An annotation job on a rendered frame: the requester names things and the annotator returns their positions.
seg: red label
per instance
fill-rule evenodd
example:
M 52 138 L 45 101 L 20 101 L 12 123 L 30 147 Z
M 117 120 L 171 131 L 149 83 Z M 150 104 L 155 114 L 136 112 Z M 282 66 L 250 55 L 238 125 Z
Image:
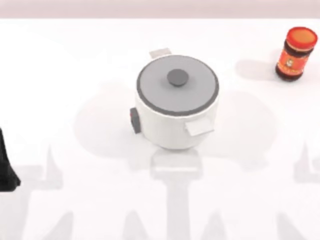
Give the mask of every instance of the red label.
M 294 57 L 283 49 L 277 65 L 284 74 L 295 76 L 303 73 L 307 61 L 308 56 Z

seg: cooking pot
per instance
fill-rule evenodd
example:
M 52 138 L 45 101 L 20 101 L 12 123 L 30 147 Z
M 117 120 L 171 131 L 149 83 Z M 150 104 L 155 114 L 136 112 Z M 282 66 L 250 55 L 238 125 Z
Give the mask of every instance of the cooking pot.
M 153 58 L 139 73 L 135 107 L 130 109 L 136 134 L 170 150 L 194 147 L 214 130 L 219 82 L 202 61 L 169 49 Z

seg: lid knob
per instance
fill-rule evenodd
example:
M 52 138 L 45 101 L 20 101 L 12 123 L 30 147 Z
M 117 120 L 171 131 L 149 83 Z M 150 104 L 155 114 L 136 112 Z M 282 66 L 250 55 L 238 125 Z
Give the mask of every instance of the lid knob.
M 188 82 L 189 75 L 182 69 L 173 69 L 167 74 L 166 78 L 171 85 L 181 87 Z

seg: gray lid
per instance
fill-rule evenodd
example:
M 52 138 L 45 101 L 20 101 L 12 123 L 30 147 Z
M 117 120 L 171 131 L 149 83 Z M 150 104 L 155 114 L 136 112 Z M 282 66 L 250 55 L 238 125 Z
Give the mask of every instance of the gray lid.
M 203 62 L 168 55 L 150 62 L 137 80 L 140 98 L 165 115 L 187 116 L 208 108 L 217 98 L 217 76 Z

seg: red cap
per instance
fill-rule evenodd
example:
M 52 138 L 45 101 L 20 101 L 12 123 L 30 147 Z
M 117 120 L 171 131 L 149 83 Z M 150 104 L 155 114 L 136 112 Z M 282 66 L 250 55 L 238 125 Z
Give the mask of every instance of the red cap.
M 318 41 L 318 36 L 307 27 L 297 26 L 289 30 L 286 41 L 297 49 L 312 49 Z

